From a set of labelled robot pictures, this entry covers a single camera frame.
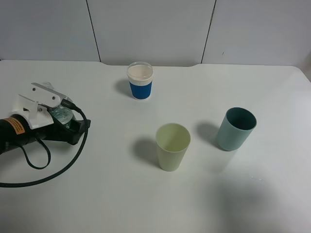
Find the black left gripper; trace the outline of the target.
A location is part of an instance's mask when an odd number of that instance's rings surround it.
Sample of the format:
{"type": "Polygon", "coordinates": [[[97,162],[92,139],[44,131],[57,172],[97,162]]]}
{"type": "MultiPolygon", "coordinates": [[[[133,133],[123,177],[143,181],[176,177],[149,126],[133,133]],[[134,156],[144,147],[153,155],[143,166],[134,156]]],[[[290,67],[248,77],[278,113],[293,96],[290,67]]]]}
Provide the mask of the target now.
{"type": "Polygon", "coordinates": [[[16,148],[52,135],[52,141],[67,142],[76,145],[82,134],[90,128],[91,120],[71,119],[67,124],[59,121],[52,125],[31,129],[28,122],[20,115],[12,115],[0,120],[0,147],[16,148]]]}

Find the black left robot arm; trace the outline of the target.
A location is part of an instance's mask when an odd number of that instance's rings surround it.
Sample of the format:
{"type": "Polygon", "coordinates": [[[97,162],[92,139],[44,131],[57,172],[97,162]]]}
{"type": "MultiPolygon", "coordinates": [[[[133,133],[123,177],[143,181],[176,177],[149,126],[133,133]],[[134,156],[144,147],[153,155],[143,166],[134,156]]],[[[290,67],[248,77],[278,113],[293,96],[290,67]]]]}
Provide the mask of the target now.
{"type": "Polygon", "coordinates": [[[89,128],[91,120],[87,124],[83,120],[70,120],[70,127],[66,128],[58,120],[51,125],[37,129],[31,129],[24,117],[14,114],[0,120],[0,152],[5,153],[36,141],[36,139],[47,141],[67,142],[76,145],[85,128],[89,128]]]}

